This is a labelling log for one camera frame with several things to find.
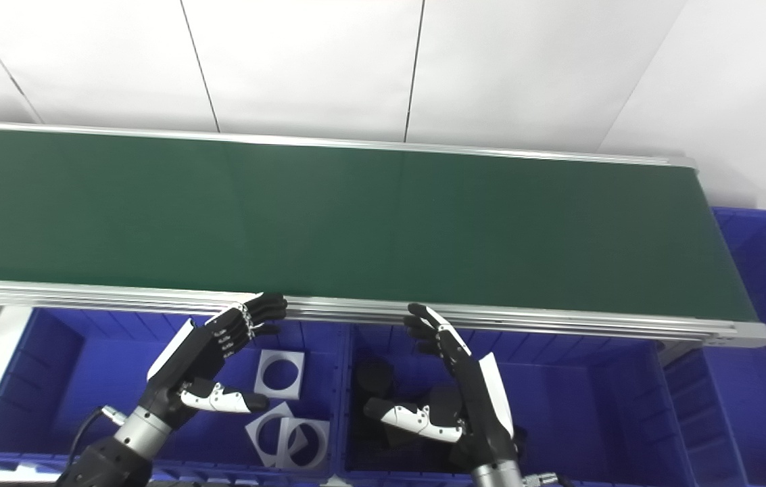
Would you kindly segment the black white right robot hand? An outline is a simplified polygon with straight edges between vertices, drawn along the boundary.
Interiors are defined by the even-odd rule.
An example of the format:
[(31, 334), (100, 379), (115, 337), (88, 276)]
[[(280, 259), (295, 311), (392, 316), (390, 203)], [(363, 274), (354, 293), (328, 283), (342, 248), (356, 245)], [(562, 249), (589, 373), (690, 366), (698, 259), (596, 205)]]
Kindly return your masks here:
[(492, 354), (477, 358), (456, 328), (435, 309), (413, 302), (402, 319), (423, 354), (439, 358), (458, 400), (418, 406), (370, 398), (367, 418), (415, 436), (453, 444), (469, 471), (517, 465), (519, 451), (506, 390)]

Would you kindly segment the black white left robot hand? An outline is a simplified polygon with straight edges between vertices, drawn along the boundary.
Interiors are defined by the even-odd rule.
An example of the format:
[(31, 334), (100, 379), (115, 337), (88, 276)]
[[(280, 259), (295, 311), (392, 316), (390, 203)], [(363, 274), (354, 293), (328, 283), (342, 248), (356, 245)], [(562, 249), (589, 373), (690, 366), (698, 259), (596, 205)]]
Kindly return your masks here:
[(198, 411), (261, 413), (270, 400), (264, 394), (242, 392), (216, 379), (227, 359), (259, 335), (276, 335), (274, 321), (286, 317), (288, 302), (278, 293), (264, 292), (231, 303), (205, 323), (191, 319), (176, 333), (147, 374), (139, 403), (145, 421), (163, 423), (176, 431)]

